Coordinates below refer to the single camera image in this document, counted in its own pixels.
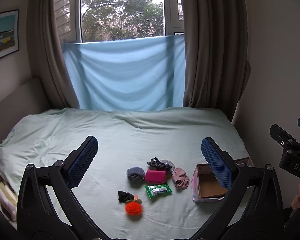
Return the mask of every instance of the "tree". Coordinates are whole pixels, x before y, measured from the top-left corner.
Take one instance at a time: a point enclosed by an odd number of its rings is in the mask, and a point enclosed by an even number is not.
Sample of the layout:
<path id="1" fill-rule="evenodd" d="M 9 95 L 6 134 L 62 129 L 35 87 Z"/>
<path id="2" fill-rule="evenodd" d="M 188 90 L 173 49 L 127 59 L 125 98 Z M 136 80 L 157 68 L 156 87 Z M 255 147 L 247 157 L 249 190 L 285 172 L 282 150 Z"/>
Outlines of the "tree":
<path id="1" fill-rule="evenodd" d="M 83 41 L 163 35 L 163 4 L 151 0 L 82 0 Z"/>

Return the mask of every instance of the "framed picture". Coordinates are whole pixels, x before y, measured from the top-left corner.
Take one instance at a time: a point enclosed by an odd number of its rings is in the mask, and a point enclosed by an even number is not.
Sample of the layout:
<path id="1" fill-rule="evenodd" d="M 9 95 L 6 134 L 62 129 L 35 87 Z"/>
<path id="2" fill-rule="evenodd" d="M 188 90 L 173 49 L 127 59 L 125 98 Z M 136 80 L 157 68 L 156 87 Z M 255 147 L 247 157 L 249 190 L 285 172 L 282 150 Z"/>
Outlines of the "framed picture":
<path id="1" fill-rule="evenodd" d="M 0 58 L 19 50 L 19 10 L 0 13 Z"/>

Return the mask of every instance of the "open box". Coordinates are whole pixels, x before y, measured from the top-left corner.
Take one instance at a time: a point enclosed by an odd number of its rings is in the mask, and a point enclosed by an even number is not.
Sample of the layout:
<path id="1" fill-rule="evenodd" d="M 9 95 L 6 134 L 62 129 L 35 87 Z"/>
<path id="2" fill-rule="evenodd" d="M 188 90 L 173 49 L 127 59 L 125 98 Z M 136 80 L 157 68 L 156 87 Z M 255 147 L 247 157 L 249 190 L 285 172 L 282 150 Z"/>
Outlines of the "open box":
<path id="1" fill-rule="evenodd" d="M 241 161 L 251 166 L 250 158 Z M 228 192 L 227 189 L 221 187 L 207 163 L 196 165 L 191 179 L 191 189 L 195 203 L 220 201 Z"/>

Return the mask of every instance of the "brown curtain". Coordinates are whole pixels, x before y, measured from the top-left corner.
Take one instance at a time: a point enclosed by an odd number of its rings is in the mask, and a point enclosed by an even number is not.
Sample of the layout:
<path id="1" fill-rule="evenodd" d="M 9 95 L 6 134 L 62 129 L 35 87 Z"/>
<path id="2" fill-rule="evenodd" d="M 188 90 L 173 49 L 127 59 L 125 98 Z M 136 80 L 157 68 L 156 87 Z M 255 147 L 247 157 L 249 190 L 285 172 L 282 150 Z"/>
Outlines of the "brown curtain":
<path id="1" fill-rule="evenodd" d="M 249 77 L 245 0 L 182 0 L 186 90 L 183 105 L 217 108 L 232 120 Z"/>
<path id="2" fill-rule="evenodd" d="M 51 105 L 78 108 L 58 39 L 54 0 L 29 0 L 26 38 L 32 76 L 40 78 Z"/>

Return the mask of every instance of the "pink wallet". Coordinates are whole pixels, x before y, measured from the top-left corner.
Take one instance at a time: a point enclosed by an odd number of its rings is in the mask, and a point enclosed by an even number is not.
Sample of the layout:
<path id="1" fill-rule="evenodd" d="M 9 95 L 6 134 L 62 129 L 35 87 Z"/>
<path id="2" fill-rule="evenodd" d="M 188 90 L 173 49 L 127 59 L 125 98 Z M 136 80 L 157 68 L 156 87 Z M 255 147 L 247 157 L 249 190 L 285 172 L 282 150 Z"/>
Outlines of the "pink wallet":
<path id="1" fill-rule="evenodd" d="M 165 183 L 167 181 L 167 172 L 147 170 L 145 181 L 153 184 Z"/>

